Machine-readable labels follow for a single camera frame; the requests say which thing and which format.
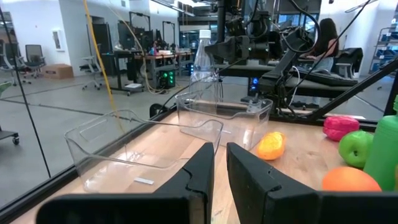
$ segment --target dark hair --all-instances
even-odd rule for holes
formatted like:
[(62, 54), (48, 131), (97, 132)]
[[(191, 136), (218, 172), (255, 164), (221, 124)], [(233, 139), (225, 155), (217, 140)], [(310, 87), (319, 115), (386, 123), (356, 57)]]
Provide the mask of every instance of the dark hair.
[[(333, 19), (322, 19), (319, 26), (321, 28), (321, 33), (318, 35), (317, 44), (315, 45), (315, 53), (317, 55), (325, 53), (328, 50), (329, 41), (337, 39), (338, 37), (336, 24), (333, 22)], [(337, 40), (335, 51), (330, 56), (337, 56), (338, 48), (339, 41)]]

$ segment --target orange toy fruit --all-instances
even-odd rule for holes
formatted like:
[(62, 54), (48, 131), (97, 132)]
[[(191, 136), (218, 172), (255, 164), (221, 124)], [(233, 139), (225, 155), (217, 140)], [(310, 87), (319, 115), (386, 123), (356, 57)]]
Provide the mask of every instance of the orange toy fruit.
[(379, 184), (367, 173), (352, 167), (338, 167), (322, 180), (322, 189), (329, 191), (381, 191)]
[(257, 147), (260, 159), (274, 160), (283, 155), (285, 151), (285, 136), (279, 132), (266, 134)]

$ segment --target yellow cable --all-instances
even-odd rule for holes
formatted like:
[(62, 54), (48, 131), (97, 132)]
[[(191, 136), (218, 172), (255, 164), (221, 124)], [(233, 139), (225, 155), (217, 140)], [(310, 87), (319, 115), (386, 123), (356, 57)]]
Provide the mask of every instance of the yellow cable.
[(139, 41), (138, 41), (136, 35), (135, 35), (134, 32), (131, 30), (129, 24), (127, 24), (127, 22), (124, 21), (124, 19), (122, 18), (122, 16), (120, 16), (120, 14), (119, 14), (118, 12), (114, 11), (109, 5), (106, 5), (106, 7), (108, 7), (108, 9), (109, 9), (111, 12), (113, 12), (113, 14), (115, 14), (115, 16), (117, 16), (117, 17), (119, 18), (119, 20), (122, 21), (122, 22), (127, 26), (127, 28), (129, 29), (130, 33), (131, 33), (132, 36), (134, 37), (134, 40), (136, 41), (136, 43), (137, 43), (137, 45), (138, 45), (138, 47), (139, 47), (139, 50), (141, 51), (141, 54), (142, 54), (142, 61), (143, 61), (143, 65), (144, 65), (144, 76), (145, 76), (145, 81), (146, 81), (146, 84), (147, 84), (148, 91), (149, 91), (150, 93), (154, 94), (154, 95), (161, 94), (162, 91), (170, 92), (171, 90), (158, 90), (158, 89), (156, 89), (156, 88), (151, 87), (151, 85), (149, 84), (148, 75), (147, 75), (147, 65), (146, 65), (146, 60), (145, 60), (145, 55), (146, 55), (146, 54), (145, 54), (144, 50), (142, 49), (142, 46), (141, 46), (141, 44), (139, 43)]
[(102, 62), (101, 54), (100, 54), (100, 51), (98, 50), (97, 41), (96, 41), (95, 35), (94, 35), (93, 23), (91, 21), (90, 12), (88, 11), (87, 0), (83, 0), (83, 4), (85, 5), (88, 28), (90, 29), (90, 34), (91, 34), (91, 38), (93, 39), (95, 53), (97, 55), (97, 58), (98, 58), (98, 61), (99, 61), (99, 65), (100, 65), (101, 70), (102, 70), (103, 75), (104, 75), (105, 85), (106, 85), (106, 89), (108, 91), (109, 100), (111, 102), (111, 107), (112, 107), (112, 110), (116, 113), (116, 117), (117, 117), (117, 120), (118, 120), (118, 123), (119, 123), (119, 126), (120, 126), (122, 132), (124, 132), (123, 127), (121, 125), (121, 122), (119, 120), (119, 115), (118, 115), (118, 111), (117, 111), (116, 105), (114, 104), (113, 95), (111, 93), (111, 87), (109, 86), (108, 77), (106, 76), (106, 72), (105, 72), (105, 68), (104, 68), (104, 63)]

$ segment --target white sticker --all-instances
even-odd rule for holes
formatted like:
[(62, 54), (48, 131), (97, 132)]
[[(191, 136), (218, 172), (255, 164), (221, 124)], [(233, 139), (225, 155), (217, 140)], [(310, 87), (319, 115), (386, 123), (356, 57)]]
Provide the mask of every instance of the white sticker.
[(148, 179), (144, 179), (144, 178), (140, 178), (140, 177), (134, 178), (134, 181), (140, 182), (140, 183), (143, 183), (143, 184), (149, 184), (149, 185), (154, 184), (153, 180), (148, 180)]

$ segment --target clear plastic bin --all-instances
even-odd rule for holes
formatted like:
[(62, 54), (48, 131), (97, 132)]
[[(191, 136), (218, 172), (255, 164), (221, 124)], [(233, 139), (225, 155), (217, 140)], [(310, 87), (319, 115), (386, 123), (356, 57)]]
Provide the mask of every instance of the clear plastic bin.
[(132, 111), (100, 116), (65, 139), (87, 192), (150, 193), (168, 181), (199, 148), (220, 142), (223, 124), (201, 126), (140, 120)]
[[(267, 132), (272, 100), (250, 104), (218, 98), (214, 102), (196, 100), (197, 95), (184, 93), (176, 96), (179, 124), (196, 126), (216, 119), (224, 124), (220, 144), (226, 146), (228, 142), (235, 142), (246, 150), (253, 149)], [(216, 113), (209, 113), (213, 108), (216, 108)]]

